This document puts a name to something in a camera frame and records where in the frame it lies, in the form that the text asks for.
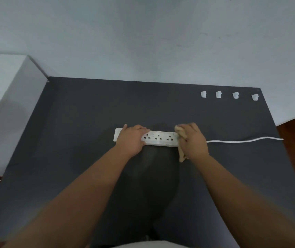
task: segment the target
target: power strip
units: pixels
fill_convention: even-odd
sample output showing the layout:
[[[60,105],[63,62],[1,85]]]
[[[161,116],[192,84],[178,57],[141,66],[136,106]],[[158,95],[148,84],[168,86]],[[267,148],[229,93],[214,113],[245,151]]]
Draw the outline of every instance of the power strip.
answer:
[[[113,141],[116,142],[122,128],[116,128]],[[155,146],[178,146],[178,134],[176,132],[165,131],[149,131],[149,133],[142,136],[142,141],[147,145]]]

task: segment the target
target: person's right arm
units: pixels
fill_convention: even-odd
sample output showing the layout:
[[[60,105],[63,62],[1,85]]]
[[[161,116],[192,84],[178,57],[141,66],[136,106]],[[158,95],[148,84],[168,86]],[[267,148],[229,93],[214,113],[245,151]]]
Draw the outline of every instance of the person's right arm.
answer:
[[[241,248],[295,247],[295,223],[242,184],[208,153],[195,123],[179,125],[187,139],[179,143],[202,174],[208,191],[232,236]]]

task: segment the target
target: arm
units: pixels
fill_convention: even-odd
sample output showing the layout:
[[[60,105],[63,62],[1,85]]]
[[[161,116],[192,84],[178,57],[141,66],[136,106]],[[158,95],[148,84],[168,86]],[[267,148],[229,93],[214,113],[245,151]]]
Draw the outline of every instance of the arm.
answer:
[[[187,134],[186,140],[180,139],[181,148],[202,174],[240,247],[295,247],[295,224],[208,154],[206,139],[195,123],[180,126]]]
[[[116,145],[65,188],[4,247],[84,247],[128,160],[148,129],[124,125]]]

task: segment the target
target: dark gray tabletop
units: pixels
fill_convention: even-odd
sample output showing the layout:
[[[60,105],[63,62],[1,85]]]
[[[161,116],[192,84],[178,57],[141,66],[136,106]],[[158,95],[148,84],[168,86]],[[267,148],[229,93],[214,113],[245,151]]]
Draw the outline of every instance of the dark gray tabletop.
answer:
[[[49,80],[0,184],[0,240],[29,222],[114,146],[114,130],[125,123],[173,131],[176,124],[196,122],[207,140],[279,137],[259,88]],[[207,91],[207,98],[201,97],[201,91]],[[216,91],[222,91],[221,99]],[[239,92],[240,98],[234,99],[233,92]],[[253,101],[252,94],[259,94],[259,100]],[[295,219],[295,173],[281,141],[208,147],[232,174]],[[190,161],[178,163],[176,148],[145,146],[130,160],[96,235],[121,227],[105,220],[112,214],[122,218],[123,225],[130,214],[150,222],[162,239],[186,246],[237,247],[202,177]]]

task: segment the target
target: forearm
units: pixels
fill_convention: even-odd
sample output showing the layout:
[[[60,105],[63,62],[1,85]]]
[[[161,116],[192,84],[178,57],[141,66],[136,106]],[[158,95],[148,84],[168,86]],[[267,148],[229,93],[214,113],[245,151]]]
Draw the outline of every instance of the forearm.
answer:
[[[295,247],[295,224],[209,155],[193,160],[241,247]]]
[[[5,247],[85,246],[128,160],[116,147],[109,150]]]

